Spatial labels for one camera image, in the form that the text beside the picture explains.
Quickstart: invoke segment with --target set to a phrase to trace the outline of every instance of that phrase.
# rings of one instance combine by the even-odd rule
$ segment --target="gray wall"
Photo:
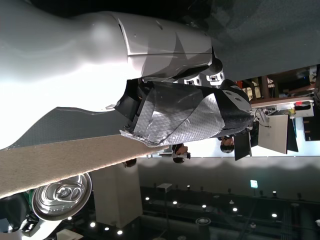
[[[213,0],[205,19],[233,81],[320,63],[320,1]]]
[[[250,180],[258,181],[258,189],[268,197],[277,191],[279,198],[297,199],[297,193],[308,201],[320,201],[320,157],[232,157],[191,158],[176,164],[171,158],[140,158],[140,184],[178,184],[179,189],[213,193],[253,195]]]

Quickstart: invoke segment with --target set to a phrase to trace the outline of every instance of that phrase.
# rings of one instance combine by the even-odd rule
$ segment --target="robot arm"
[[[163,79],[212,63],[211,39],[151,17],[52,16],[0,0],[0,150],[56,107],[113,110],[127,80]]]
[[[248,96],[232,81],[222,88],[148,82],[126,89],[117,111],[129,120],[121,134],[148,147],[236,134],[253,121]]]

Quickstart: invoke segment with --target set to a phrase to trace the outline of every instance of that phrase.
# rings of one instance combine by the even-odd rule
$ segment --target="pull tab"
[[[63,184],[55,191],[53,198],[59,202],[75,203],[81,198],[84,189],[81,183]]]

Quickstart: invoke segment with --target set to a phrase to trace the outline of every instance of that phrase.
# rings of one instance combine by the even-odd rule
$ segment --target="can lid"
[[[34,213],[46,221],[60,221],[79,212],[92,190],[88,173],[38,187],[32,196]]]

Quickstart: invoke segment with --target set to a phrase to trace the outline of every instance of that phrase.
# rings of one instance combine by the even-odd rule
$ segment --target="exit sign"
[[[253,189],[257,189],[257,188],[258,188],[258,181],[256,181],[256,180],[250,180],[250,186],[251,186]]]

